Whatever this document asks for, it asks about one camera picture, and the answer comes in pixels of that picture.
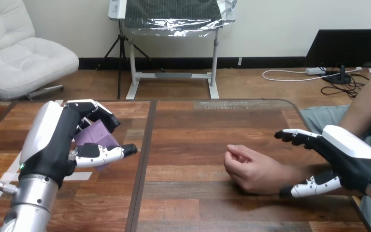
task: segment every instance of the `gray shorts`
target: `gray shorts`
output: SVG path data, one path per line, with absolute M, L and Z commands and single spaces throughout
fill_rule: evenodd
M 337 125 L 342 119 L 348 105 L 343 106 L 329 106 L 329 107 L 311 107 L 306 110 L 302 110 L 301 113 L 308 123 L 310 129 L 315 133 L 322 133 L 322 129 L 326 125 Z M 371 146 L 371 130 L 366 132 L 362 136 L 363 141 Z M 371 198 L 363 197 L 360 204 L 360 210 L 371 226 Z

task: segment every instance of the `black baseboard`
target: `black baseboard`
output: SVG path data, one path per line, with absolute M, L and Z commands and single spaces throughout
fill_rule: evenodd
M 218 69 L 273 69 L 304 67 L 305 57 L 243 57 L 238 65 L 238 57 L 220 57 Z M 119 58 L 79 58 L 79 69 L 118 70 Z M 137 70 L 163 69 L 211 69 L 212 58 L 136 58 Z M 123 70 L 130 70 L 128 58 L 122 62 Z

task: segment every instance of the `tripod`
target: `tripod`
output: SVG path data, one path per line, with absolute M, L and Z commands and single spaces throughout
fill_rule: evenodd
M 128 41 L 128 38 L 126 35 L 123 34 L 123 31 L 122 31 L 122 23 L 121 23 L 121 20 L 119 19 L 119 35 L 117 36 L 117 40 L 114 42 L 114 44 L 112 45 L 112 47 L 109 49 L 109 51 L 106 53 L 106 55 L 104 56 L 103 58 L 103 61 L 106 60 L 106 58 L 108 57 L 108 55 L 110 54 L 110 52 L 113 50 L 114 46 L 116 46 L 117 42 L 120 41 L 120 51 L 119 51 L 119 77 L 118 77 L 118 86 L 117 86 L 117 99 L 119 100 L 120 99 L 120 89 L 121 89 L 121 72 L 122 72 L 122 58 L 124 60 L 126 60 L 126 52 L 124 50 L 124 41 Z M 137 49 L 137 51 L 139 51 L 141 54 L 143 54 L 144 57 L 146 57 L 147 61 L 148 62 L 151 62 L 151 58 L 144 52 L 142 51 L 138 46 L 136 46 L 135 44 L 133 44 L 134 48 Z M 96 70 L 99 70 L 101 68 L 101 65 L 100 63 L 98 64 Z

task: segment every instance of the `white cable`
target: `white cable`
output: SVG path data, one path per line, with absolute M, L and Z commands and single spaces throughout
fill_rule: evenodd
M 345 73 L 351 73 L 351 72 L 356 72 L 356 71 L 360 71 L 362 70 L 361 67 L 356 67 L 356 69 L 354 70 L 350 70 L 350 71 L 346 71 Z M 324 77 L 328 77 L 328 76 L 336 76 L 336 75 L 339 75 L 341 74 L 340 72 L 339 73 L 335 73 L 335 74 L 332 74 L 332 75 L 326 75 L 326 76 L 318 76 L 318 77 L 314 77 L 314 78 L 309 78 L 309 79 L 300 79 L 300 80 L 278 80 L 278 79 L 270 79 L 270 78 L 267 78 L 265 76 L 266 73 L 268 72 L 286 72 L 286 73 L 306 73 L 306 72 L 294 72 L 294 71 L 288 71 L 288 70 L 278 70 L 278 69 L 272 69 L 272 70 L 267 70 L 265 72 L 262 73 L 262 77 L 264 77 L 265 79 L 267 80 L 270 80 L 270 81 L 311 81 L 311 80 L 316 80 L 316 79 L 320 79 L 320 78 L 324 78 Z

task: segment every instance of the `robotic hand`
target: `robotic hand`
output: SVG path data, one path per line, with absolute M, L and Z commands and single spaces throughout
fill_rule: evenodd
M 137 153 L 134 144 L 86 143 L 70 151 L 75 135 L 101 120 L 112 133 L 117 118 L 94 100 L 50 101 L 38 112 L 21 151 L 19 187 L 0 181 L 0 190 L 14 197 L 0 232 L 46 231 L 58 189 L 75 167 L 94 167 Z
M 298 129 L 281 130 L 275 138 L 293 145 L 304 144 L 325 158 L 332 170 L 280 189 L 283 197 L 318 195 L 340 187 L 371 197 L 371 147 L 347 130 L 327 125 L 322 135 Z

